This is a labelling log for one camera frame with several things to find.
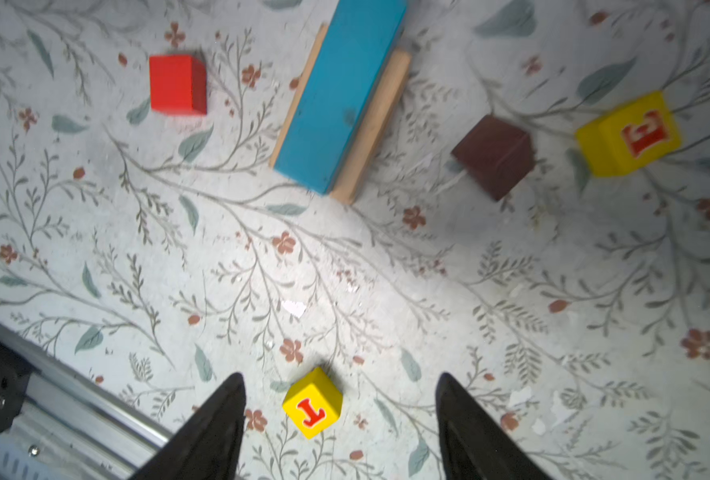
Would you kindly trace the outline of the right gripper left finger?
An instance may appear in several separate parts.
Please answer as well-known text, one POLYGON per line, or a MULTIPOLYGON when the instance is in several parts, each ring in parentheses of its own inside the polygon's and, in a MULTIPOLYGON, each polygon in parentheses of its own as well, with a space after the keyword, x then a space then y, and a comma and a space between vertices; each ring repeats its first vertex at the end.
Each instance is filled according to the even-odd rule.
POLYGON ((134 479, 234 479, 244 434, 246 390, 230 375, 134 479))

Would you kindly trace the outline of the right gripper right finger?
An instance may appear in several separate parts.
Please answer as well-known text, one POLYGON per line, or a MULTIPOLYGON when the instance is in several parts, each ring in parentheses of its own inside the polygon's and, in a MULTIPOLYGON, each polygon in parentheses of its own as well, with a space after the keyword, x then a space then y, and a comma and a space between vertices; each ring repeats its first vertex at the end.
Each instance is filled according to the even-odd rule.
POLYGON ((435 400, 448 479, 550 479, 451 374, 440 376, 435 400))

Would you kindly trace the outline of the yellow cube red letter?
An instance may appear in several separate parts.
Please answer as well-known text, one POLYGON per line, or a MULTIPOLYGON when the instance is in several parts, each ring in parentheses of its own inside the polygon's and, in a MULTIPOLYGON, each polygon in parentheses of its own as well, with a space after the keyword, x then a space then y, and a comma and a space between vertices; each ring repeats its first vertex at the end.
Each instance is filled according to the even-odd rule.
POLYGON ((282 408, 300 433, 313 439, 338 421, 343 401, 333 381, 316 367, 290 387, 282 408))

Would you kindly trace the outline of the dark brown house block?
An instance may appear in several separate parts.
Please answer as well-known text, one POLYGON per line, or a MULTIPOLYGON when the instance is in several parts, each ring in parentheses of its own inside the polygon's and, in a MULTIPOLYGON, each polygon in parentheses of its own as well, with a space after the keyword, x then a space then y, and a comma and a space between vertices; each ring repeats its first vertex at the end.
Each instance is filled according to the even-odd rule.
POLYGON ((484 116, 451 153, 495 202, 535 166, 531 135, 493 115, 484 116))

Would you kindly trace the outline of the small yellow cube block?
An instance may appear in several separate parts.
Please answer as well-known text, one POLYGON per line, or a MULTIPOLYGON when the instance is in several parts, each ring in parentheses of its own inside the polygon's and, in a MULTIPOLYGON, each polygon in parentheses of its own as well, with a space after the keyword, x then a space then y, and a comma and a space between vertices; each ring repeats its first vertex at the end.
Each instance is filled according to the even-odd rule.
POLYGON ((620 177, 675 152, 677 121, 664 94, 653 91, 596 118, 575 133, 595 177, 620 177))

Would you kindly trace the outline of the red cube block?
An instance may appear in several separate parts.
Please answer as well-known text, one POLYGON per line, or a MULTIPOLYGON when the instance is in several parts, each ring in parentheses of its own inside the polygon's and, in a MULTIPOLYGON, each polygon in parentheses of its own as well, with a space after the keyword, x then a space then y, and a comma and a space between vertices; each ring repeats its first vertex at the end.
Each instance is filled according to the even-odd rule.
POLYGON ((190 55, 149 58, 151 109, 170 116, 207 114, 207 70, 190 55))

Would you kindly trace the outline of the teal rectangular block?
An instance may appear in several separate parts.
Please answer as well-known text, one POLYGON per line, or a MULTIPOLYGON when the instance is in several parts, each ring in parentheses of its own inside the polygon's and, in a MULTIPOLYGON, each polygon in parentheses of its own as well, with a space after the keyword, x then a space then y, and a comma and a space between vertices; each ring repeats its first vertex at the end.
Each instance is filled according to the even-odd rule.
POLYGON ((274 170, 315 193, 331 191, 407 9, 405 1, 337 3, 310 52, 273 154, 274 170))

